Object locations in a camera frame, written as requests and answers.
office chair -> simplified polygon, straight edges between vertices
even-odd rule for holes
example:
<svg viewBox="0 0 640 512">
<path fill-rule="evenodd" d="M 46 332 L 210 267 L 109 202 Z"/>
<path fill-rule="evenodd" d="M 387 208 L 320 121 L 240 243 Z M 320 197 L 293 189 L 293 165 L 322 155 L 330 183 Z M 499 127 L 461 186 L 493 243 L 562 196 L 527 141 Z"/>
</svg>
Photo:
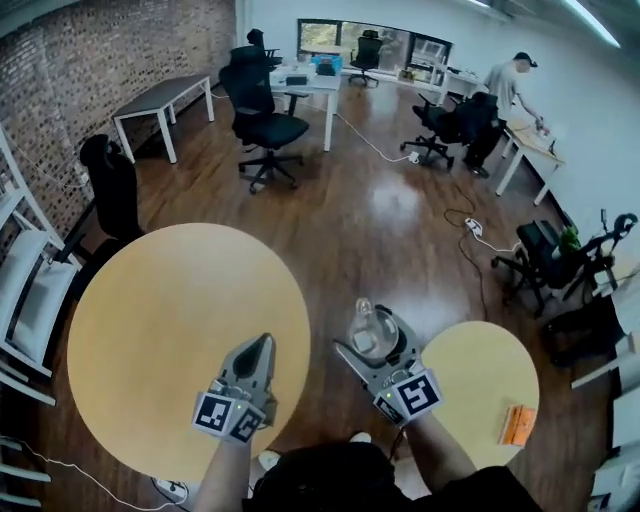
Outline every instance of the office chair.
<svg viewBox="0 0 640 512">
<path fill-rule="evenodd" d="M 424 100 L 424 106 L 413 106 L 413 112 L 422 121 L 422 126 L 426 126 L 433 132 L 433 135 L 427 139 L 422 135 L 416 137 L 415 141 L 406 141 L 400 144 L 400 150 L 404 151 L 406 146 L 417 146 L 428 148 L 423 162 L 429 159 L 432 151 L 447 160 L 447 169 L 451 169 L 454 163 L 454 157 L 447 153 L 449 144 L 461 143 L 468 145 L 473 142 L 480 132 L 487 125 L 498 123 L 498 109 L 496 96 L 477 92 L 470 99 L 456 103 L 453 112 L 449 112 L 442 107 L 436 107 L 422 94 L 419 94 Z"/>
<path fill-rule="evenodd" d="M 378 39 L 378 33 L 375 30 L 365 30 L 362 36 L 358 38 L 358 55 L 353 58 L 353 52 L 351 52 L 351 65 L 354 68 L 358 68 L 361 72 L 360 75 L 351 75 L 349 77 L 349 83 L 356 78 L 364 80 L 365 87 L 369 85 L 369 80 L 377 84 L 380 80 L 366 75 L 365 71 L 370 69 L 376 69 L 380 64 L 380 48 L 382 47 L 382 40 Z"/>
<path fill-rule="evenodd" d="M 276 69 L 276 66 L 282 64 L 282 57 L 276 57 L 275 53 L 278 51 L 278 48 L 274 48 L 273 50 L 266 50 L 264 47 L 264 32 L 257 28 L 251 29 L 247 34 L 247 41 L 249 44 L 253 46 L 257 46 L 258 48 L 262 48 L 264 50 L 265 57 L 267 58 L 267 63 L 270 71 Z"/>
<path fill-rule="evenodd" d="M 291 181 L 291 188 L 296 188 L 295 179 L 280 162 L 296 160 L 302 165 L 302 156 L 275 156 L 274 151 L 300 138 L 309 129 L 309 123 L 292 115 L 274 112 L 264 51 L 256 46 L 231 50 L 231 62 L 220 70 L 220 82 L 235 111 L 232 128 L 236 137 L 245 146 L 255 144 L 267 150 L 263 158 L 238 164 L 241 177 L 251 181 L 249 192 L 252 195 L 257 192 L 256 183 L 266 184 L 274 180 L 274 170 Z M 255 176 L 250 177 L 245 175 L 247 165 L 262 167 Z"/>
<path fill-rule="evenodd" d="M 90 137 L 80 150 L 80 162 L 89 170 L 94 200 L 90 208 L 56 255 L 57 261 L 65 261 L 75 252 L 85 260 L 82 269 L 71 283 L 70 292 L 80 300 L 91 280 L 118 251 L 144 235 L 138 224 L 138 188 L 135 167 L 120 154 L 120 147 L 109 141 L 107 135 Z M 95 252 L 90 253 L 80 244 L 84 238 L 81 227 L 95 205 L 100 228 L 112 238 L 105 240 Z"/>
<path fill-rule="evenodd" d="M 565 212 L 562 212 L 561 217 L 565 226 L 573 226 L 573 222 Z M 508 305 L 527 284 L 536 296 L 538 309 L 535 312 L 535 318 L 539 318 L 545 308 L 541 289 L 548 286 L 553 290 L 561 290 L 573 281 L 572 286 L 563 296 L 563 300 L 566 300 L 587 275 L 593 276 L 596 272 L 613 267 L 615 261 L 613 255 L 603 255 L 602 244 L 613 240 L 615 247 L 622 238 L 629 234 L 637 220 L 633 214 L 621 215 L 616 220 L 612 232 L 607 230 L 604 235 L 592 238 L 579 250 L 568 255 L 560 255 L 557 258 L 553 257 L 553 253 L 560 244 L 560 235 L 549 222 L 534 221 L 531 224 L 520 226 L 516 233 L 524 249 L 521 248 L 516 252 L 516 259 L 510 260 L 496 256 L 491 261 L 493 268 L 497 268 L 502 263 L 521 276 L 518 284 L 505 295 L 502 303 L 505 306 Z M 583 269 L 585 277 L 574 281 L 581 269 Z"/>
</svg>

sneaker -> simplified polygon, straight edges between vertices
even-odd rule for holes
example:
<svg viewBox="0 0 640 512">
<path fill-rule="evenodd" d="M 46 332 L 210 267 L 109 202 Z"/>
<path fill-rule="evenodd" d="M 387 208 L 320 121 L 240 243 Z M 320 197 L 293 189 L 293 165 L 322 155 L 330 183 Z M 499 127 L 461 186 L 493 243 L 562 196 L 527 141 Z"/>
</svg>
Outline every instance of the sneaker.
<svg viewBox="0 0 640 512">
<path fill-rule="evenodd" d="M 480 176 L 481 178 L 484 178 L 485 180 L 489 177 L 489 173 L 481 165 L 467 165 L 467 167 L 476 176 Z"/>
<path fill-rule="evenodd" d="M 349 439 L 350 443 L 371 443 L 371 436 L 366 432 L 358 432 L 355 436 Z"/>
<path fill-rule="evenodd" d="M 272 452 L 271 450 L 265 450 L 258 455 L 258 462 L 260 462 L 260 465 L 265 471 L 269 471 L 271 468 L 275 467 L 279 461 L 280 454 Z"/>
</svg>

ceiling light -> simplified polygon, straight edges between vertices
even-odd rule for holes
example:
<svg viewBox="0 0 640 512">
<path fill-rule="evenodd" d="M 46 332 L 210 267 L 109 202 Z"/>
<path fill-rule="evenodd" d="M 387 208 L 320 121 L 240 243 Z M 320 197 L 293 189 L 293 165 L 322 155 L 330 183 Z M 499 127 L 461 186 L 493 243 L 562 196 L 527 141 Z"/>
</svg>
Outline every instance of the ceiling light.
<svg viewBox="0 0 640 512">
<path fill-rule="evenodd" d="M 616 48 L 620 48 L 620 43 L 616 41 L 615 37 L 611 35 L 611 33 L 602 26 L 593 14 L 591 14 L 578 0 L 562 0 L 564 4 L 569 7 L 573 12 L 575 12 L 578 16 L 580 16 L 583 21 L 585 21 L 591 28 L 593 28 L 600 37 L 604 39 L 607 43 L 612 44 Z"/>
</svg>

electrical cord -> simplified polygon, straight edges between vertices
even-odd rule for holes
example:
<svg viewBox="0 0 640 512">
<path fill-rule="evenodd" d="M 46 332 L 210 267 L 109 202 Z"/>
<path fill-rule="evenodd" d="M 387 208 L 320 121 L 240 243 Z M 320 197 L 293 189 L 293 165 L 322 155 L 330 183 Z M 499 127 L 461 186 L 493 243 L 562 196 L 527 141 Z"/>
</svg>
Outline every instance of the electrical cord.
<svg viewBox="0 0 640 512">
<path fill-rule="evenodd" d="M 462 248 L 462 241 L 465 238 L 467 238 L 467 236 L 469 236 L 469 233 L 471 233 L 471 231 L 467 231 L 464 235 L 462 235 L 462 237 L 460 237 L 460 240 L 458 240 L 458 249 L 460 250 L 460 252 L 464 256 L 464 258 L 469 263 L 471 263 L 473 265 L 473 267 L 476 269 L 476 273 L 478 274 L 478 279 L 480 280 L 480 300 L 482 301 L 482 309 L 484 310 L 484 321 L 488 322 L 489 321 L 489 310 L 487 308 L 487 302 L 486 302 L 485 297 L 484 297 L 484 275 L 482 274 L 482 270 L 480 269 L 478 264 L 475 261 L 473 261 L 471 256 L 469 256 L 466 252 L 464 252 L 464 249 Z"/>
<path fill-rule="evenodd" d="M 398 432 L 398 435 L 393 440 L 393 444 L 391 445 L 391 450 L 389 451 L 389 462 L 393 460 L 393 457 L 398 451 L 398 448 L 400 448 L 400 444 L 402 444 L 403 437 L 404 437 L 404 427 L 400 429 L 400 432 Z"/>
<path fill-rule="evenodd" d="M 216 96 L 215 94 L 212 94 L 212 96 L 214 98 L 218 98 L 218 99 L 223 99 L 223 98 L 228 98 L 229 96 Z M 277 99 L 279 101 L 284 101 L 284 98 L 279 98 L 277 96 L 274 96 L 274 99 Z M 313 110 L 320 110 L 322 112 L 326 112 L 327 109 L 326 108 L 322 108 L 322 107 L 314 107 L 313 105 L 308 105 L 306 103 L 298 103 L 299 106 L 305 106 L 308 108 L 311 108 Z M 369 145 L 371 148 L 373 148 L 382 158 L 384 158 L 387 162 L 391 162 L 391 163 L 396 163 L 396 162 L 401 162 L 403 160 L 408 160 L 409 156 L 403 156 L 402 158 L 389 158 L 386 155 L 384 155 L 382 153 L 382 151 L 380 151 L 377 147 L 375 147 L 371 142 L 369 142 L 367 140 L 367 138 L 362 135 L 355 126 L 353 126 L 349 121 L 347 121 L 344 117 L 342 117 L 342 115 L 340 115 L 337 111 L 336 111 L 336 116 L 338 116 L 340 119 L 342 119 L 342 121 L 349 126 L 349 128 L 351 128 L 358 137 L 360 137 L 367 145 Z"/>
<path fill-rule="evenodd" d="M 16 441 L 17 443 L 20 443 L 21 445 L 25 446 L 33 455 L 35 455 L 36 457 L 39 457 L 40 459 L 42 459 L 45 462 L 48 462 L 50 464 L 58 464 L 60 466 L 64 466 L 65 468 L 74 468 L 76 470 L 78 470 L 80 473 L 82 473 L 84 476 L 86 476 L 87 478 L 89 478 L 90 480 L 92 480 L 98 487 L 100 487 L 103 491 L 105 491 L 109 496 L 111 496 L 115 501 L 117 501 L 118 503 L 121 503 L 122 505 L 126 505 L 128 507 L 131 507 L 135 510 L 141 510 L 142 512 L 155 512 L 156 510 L 162 510 L 165 507 L 169 507 L 171 505 L 175 505 L 177 507 L 179 507 L 180 505 L 182 505 L 185 501 L 187 501 L 187 498 L 189 497 L 189 488 L 185 485 L 185 484 L 181 484 L 184 486 L 184 488 L 187 490 L 187 495 L 180 501 L 177 502 L 173 502 L 170 501 L 168 503 L 164 503 L 163 505 L 160 505 L 159 507 L 155 507 L 155 508 L 142 508 L 142 507 L 137 507 L 135 505 L 132 505 L 131 503 L 127 503 L 126 501 L 121 500 L 120 498 L 117 498 L 109 489 L 107 489 L 104 485 L 102 485 L 100 482 L 98 482 L 95 478 L 93 478 L 89 473 L 87 473 L 86 471 L 83 471 L 82 469 L 80 469 L 78 466 L 76 466 L 75 464 L 68 464 L 66 462 L 60 462 L 59 460 L 53 460 L 53 459 L 48 459 L 47 457 L 45 457 L 44 455 L 40 455 L 39 453 L 37 453 L 36 451 L 33 450 L 33 448 L 31 448 L 31 446 L 29 446 L 29 444 L 26 441 L 23 441 L 22 439 L 18 439 L 16 437 L 10 437 L 10 436 L 0 436 L 0 438 L 2 439 L 9 439 L 11 441 Z"/>
<path fill-rule="evenodd" d="M 156 491 L 158 491 L 158 494 L 160 494 L 164 499 L 168 500 L 168 501 L 169 501 L 169 503 L 170 503 L 171 505 L 175 505 L 175 506 L 176 506 L 177 508 L 179 508 L 180 510 L 184 510 L 184 512 L 190 512 L 188 509 L 186 509 L 185 507 L 183 507 L 183 506 L 182 506 L 182 505 L 180 505 L 179 503 L 177 503 L 177 502 L 173 501 L 173 500 L 171 499 L 171 497 L 170 497 L 170 496 L 167 496 L 167 495 L 162 491 L 162 489 L 160 489 L 160 487 L 158 487 L 158 484 L 156 484 L 156 481 L 153 479 L 153 477 L 149 477 L 149 479 L 151 480 L 151 483 L 153 484 L 154 489 L 155 489 Z M 184 488 L 185 488 L 185 489 L 186 489 L 186 491 L 187 491 L 187 497 L 186 497 L 183 501 L 181 501 L 180 503 L 184 503 L 186 500 L 188 500 L 188 499 L 189 499 L 189 488 L 188 488 L 186 485 L 184 486 Z"/>
<path fill-rule="evenodd" d="M 449 224 L 451 224 L 453 227 L 456 228 L 466 228 L 466 224 L 463 222 L 461 223 L 457 223 L 454 220 L 452 220 L 450 218 L 450 214 L 451 213 L 456 213 L 459 215 L 464 215 L 465 218 L 470 217 L 471 215 L 473 215 L 476 212 L 476 205 L 475 203 L 471 200 L 471 198 L 465 194 L 462 190 L 462 188 L 460 187 L 460 185 L 458 184 L 457 180 L 455 179 L 453 174 L 449 174 L 451 176 L 451 180 L 453 181 L 453 184 L 455 185 L 456 189 L 458 190 L 458 192 L 460 193 L 460 195 L 462 197 L 464 197 L 467 202 L 469 203 L 469 206 L 471 207 L 471 211 L 466 211 L 466 210 L 461 210 L 458 208 L 447 208 L 444 213 L 442 214 L 442 216 L 444 217 L 444 220 L 446 220 Z M 462 256 L 473 265 L 474 269 L 476 270 L 476 273 L 478 274 L 478 279 L 480 281 L 480 300 L 482 302 L 482 309 L 484 311 L 484 321 L 488 322 L 489 321 L 489 310 L 487 308 L 487 302 L 485 300 L 484 297 L 484 275 L 482 274 L 482 270 L 480 269 L 480 267 L 478 266 L 478 264 L 473 261 L 473 259 L 464 251 L 463 247 L 462 247 L 462 241 L 469 236 L 469 233 L 471 233 L 470 230 L 467 230 L 465 232 L 464 235 L 462 235 L 462 237 L 458 240 L 458 250 L 460 251 L 460 253 L 462 254 Z M 476 240 L 482 242 L 482 240 L 479 240 L 478 237 L 475 235 Z"/>
</svg>

white table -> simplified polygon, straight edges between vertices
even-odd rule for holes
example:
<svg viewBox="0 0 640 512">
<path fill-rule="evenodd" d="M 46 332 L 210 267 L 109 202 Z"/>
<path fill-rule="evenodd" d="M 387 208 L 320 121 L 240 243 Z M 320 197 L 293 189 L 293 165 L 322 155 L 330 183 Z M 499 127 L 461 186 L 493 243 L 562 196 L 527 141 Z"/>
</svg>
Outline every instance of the white table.
<svg viewBox="0 0 640 512">
<path fill-rule="evenodd" d="M 168 108 L 169 121 L 171 124 L 176 124 L 176 114 L 173 110 L 173 104 L 196 87 L 204 89 L 204 97 L 207 102 L 207 114 L 209 115 L 209 121 L 213 121 L 213 102 L 211 99 L 211 80 L 209 75 L 182 76 L 164 80 L 147 89 L 139 96 L 136 96 L 113 114 L 113 122 L 116 125 L 116 130 L 118 130 L 122 148 L 131 162 L 135 163 L 135 159 L 133 158 L 131 146 L 129 146 L 129 141 L 122 127 L 122 120 L 130 117 L 148 115 L 158 116 L 162 138 L 164 139 L 164 144 L 169 154 L 169 161 L 172 164 L 178 161 L 176 152 L 173 149 L 173 143 L 171 142 L 171 135 L 169 134 L 169 127 L 167 126 L 164 111 Z"/>
<path fill-rule="evenodd" d="M 436 76 L 435 65 L 431 76 Z M 440 87 L 440 98 L 438 99 L 438 105 L 442 105 L 444 103 L 444 100 L 447 98 L 447 94 L 449 94 L 449 92 L 462 94 L 464 98 L 469 98 L 474 92 L 476 92 L 479 83 L 480 81 L 474 76 L 456 74 L 452 73 L 451 71 L 445 72 L 444 80 L 442 81 L 442 86 Z"/>
<path fill-rule="evenodd" d="M 640 357 L 640 336 L 635 333 L 631 333 L 623 338 L 623 340 L 627 343 L 628 348 L 621 355 L 616 355 L 611 361 L 606 364 L 603 364 L 600 368 L 596 368 L 592 372 L 589 372 L 584 377 L 580 377 L 579 379 L 571 382 L 571 389 L 579 388 L 580 386 L 586 384 L 587 382 L 591 382 L 594 379 L 597 379 L 601 375 L 604 375 L 611 370 L 615 370 L 616 368 L 620 368 L 621 365 L 637 359 Z"/>
<path fill-rule="evenodd" d="M 297 92 L 300 94 L 324 94 L 327 96 L 327 117 L 324 125 L 324 150 L 331 149 L 331 132 L 333 130 L 333 116 L 338 108 L 338 91 L 340 90 L 340 75 L 320 76 L 309 74 L 307 85 L 286 85 L 288 74 L 304 74 L 307 67 L 299 66 L 298 69 L 286 67 L 276 68 L 270 75 L 271 91 L 274 93 Z"/>
<path fill-rule="evenodd" d="M 522 162 L 522 158 L 526 154 L 538 154 L 546 157 L 548 160 L 555 164 L 555 168 L 551 172 L 548 177 L 544 178 L 544 186 L 533 200 L 533 204 L 538 206 L 547 192 L 549 192 L 549 188 L 551 187 L 551 180 L 553 179 L 553 175 L 556 171 L 564 165 L 564 160 L 559 158 L 557 155 L 550 153 L 548 149 L 543 149 L 538 146 L 536 143 L 537 135 L 534 133 L 534 129 L 531 126 L 528 126 L 521 119 L 516 119 L 509 121 L 507 123 L 507 127 L 505 129 L 505 133 L 507 137 L 509 137 L 509 141 L 507 142 L 507 146 L 504 148 L 502 152 L 502 158 L 506 158 L 509 152 L 511 151 L 512 146 L 515 144 L 518 148 L 513 160 L 511 160 L 511 164 L 509 164 L 509 168 L 507 172 L 504 174 L 502 181 L 498 185 L 496 189 L 496 195 L 501 196 L 504 192 L 504 189 L 507 188 L 507 185 L 513 178 L 513 175 L 518 170 L 520 166 L 520 162 Z"/>
</svg>

